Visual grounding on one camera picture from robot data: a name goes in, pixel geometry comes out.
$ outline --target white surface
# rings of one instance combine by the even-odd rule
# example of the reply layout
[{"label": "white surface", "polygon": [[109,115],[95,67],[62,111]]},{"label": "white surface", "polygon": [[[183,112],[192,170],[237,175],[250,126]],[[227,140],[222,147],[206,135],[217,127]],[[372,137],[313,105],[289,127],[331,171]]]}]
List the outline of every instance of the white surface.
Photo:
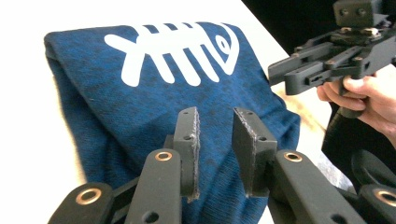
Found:
[{"label": "white surface", "polygon": [[[241,27],[263,68],[287,56],[238,0],[0,3],[2,222],[47,223],[67,193],[84,182],[45,59],[44,35],[80,28],[175,21],[221,21]],[[320,125],[326,124],[328,117],[321,112],[318,116],[307,112],[317,105],[313,96],[311,92],[303,100],[287,101],[290,110],[304,111],[309,117],[304,121],[299,145],[308,152],[320,147]]]}]

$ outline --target white print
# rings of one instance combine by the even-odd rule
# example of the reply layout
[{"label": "white print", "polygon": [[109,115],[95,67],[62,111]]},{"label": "white print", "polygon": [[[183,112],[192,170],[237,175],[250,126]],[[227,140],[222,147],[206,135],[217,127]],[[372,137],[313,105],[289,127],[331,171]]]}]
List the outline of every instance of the white print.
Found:
[{"label": "white print", "polygon": [[185,23],[176,23],[174,24],[176,30],[171,30],[164,24],[156,25],[155,27],[158,30],[156,34],[152,34],[144,26],[134,27],[139,33],[136,43],[117,35],[106,35],[105,42],[109,46],[126,53],[121,79],[129,86],[137,87],[139,85],[140,73],[146,54],[151,56],[165,82],[175,82],[175,77],[163,57],[164,54],[170,54],[186,81],[192,86],[198,86],[201,79],[183,49],[190,49],[204,72],[214,82],[219,82],[219,76],[205,56],[202,45],[206,46],[209,53],[227,75],[233,73],[238,58],[239,42],[235,33],[224,24],[215,24],[224,28],[231,38],[229,44],[223,36],[216,35],[216,43],[219,49],[228,55],[226,62],[216,51],[204,28],[197,23],[189,24],[190,27]]}]

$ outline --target denim fabric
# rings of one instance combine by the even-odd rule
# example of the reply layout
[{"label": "denim fabric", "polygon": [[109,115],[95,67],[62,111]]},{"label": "denim fabric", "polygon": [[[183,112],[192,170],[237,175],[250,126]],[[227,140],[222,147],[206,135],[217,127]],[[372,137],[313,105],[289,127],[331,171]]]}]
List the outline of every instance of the denim fabric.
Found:
[{"label": "denim fabric", "polygon": [[239,28],[97,27],[50,33],[45,46],[88,181],[117,188],[139,176],[174,133],[178,112],[196,106],[201,194],[183,200],[183,223],[259,221],[267,201],[245,197],[231,148],[233,108],[257,113],[280,149],[297,147],[300,118],[271,92]]}]

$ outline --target blue cloth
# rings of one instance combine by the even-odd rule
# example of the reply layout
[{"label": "blue cloth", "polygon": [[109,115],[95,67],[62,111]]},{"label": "blue cloth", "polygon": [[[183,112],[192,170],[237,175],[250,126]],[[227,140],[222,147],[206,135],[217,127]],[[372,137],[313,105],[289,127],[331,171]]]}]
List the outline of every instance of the blue cloth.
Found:
[{"label": "blue cloth", "polygon": [[47,34],[45,46],[89,182],[116,188],[139,176],[174,133],[178,112],[196,106],[201,194],[183,202],[183,223],[259,221],[267,201],[245,197],[231,148],[233,108],[257,113],[281,149],[296,148],[300,118],[271,92],[239,28],[97,27]]}]

